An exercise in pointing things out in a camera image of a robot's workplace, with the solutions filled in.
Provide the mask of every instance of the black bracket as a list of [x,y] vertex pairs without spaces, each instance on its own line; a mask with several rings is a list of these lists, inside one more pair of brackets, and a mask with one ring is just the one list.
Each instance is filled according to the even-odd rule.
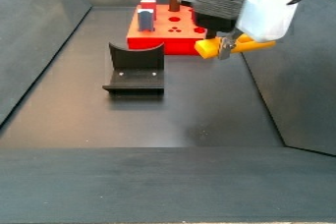
[[113,62],[111,84],[103,89],[119,91],[164,93],[164,44],[144,49],[127,50],[109,43]]

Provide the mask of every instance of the red block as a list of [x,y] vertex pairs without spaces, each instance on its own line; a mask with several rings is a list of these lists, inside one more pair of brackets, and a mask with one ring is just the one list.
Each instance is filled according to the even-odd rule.
[[153,20],[156,20],[156,0],[141,0],[140,5],[141,5],[141,9],[153,10]]
[[192,9],[181,6],[180,12],[169,12],[169,5],[156,5],[155,31],[137,31],[137,6],[127,34],[129,49],[145,49],[164,42],[165,55],[199,55],[197,40],[204,39],[205,29],[193,24]]

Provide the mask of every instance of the gray bin wall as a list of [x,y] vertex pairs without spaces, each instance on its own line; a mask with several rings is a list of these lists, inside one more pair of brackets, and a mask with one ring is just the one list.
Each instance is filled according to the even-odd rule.
[[0,124],[89,9],[85,0],[0,0]]
[[303,0],[287,36],[245,53],[288,146],[336,155],[336,0]]

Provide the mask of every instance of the white robot body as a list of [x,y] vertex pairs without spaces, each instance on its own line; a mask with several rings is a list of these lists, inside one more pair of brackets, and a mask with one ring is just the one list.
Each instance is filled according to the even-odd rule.
[[236,27],[257,42],[280,39],[289,29],[297,4],[292,0],[245,0]]

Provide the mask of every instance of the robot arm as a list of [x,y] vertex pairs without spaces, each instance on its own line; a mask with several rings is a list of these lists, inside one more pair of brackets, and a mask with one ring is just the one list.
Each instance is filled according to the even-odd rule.
[[261,43],[281,38],[288,31],[299,1],[181,0],[193,6],[195,23],[208,29],[207,39],[213,39],[217,31],[227,33],[220,41],[220,59],[228,58],[241,33]]

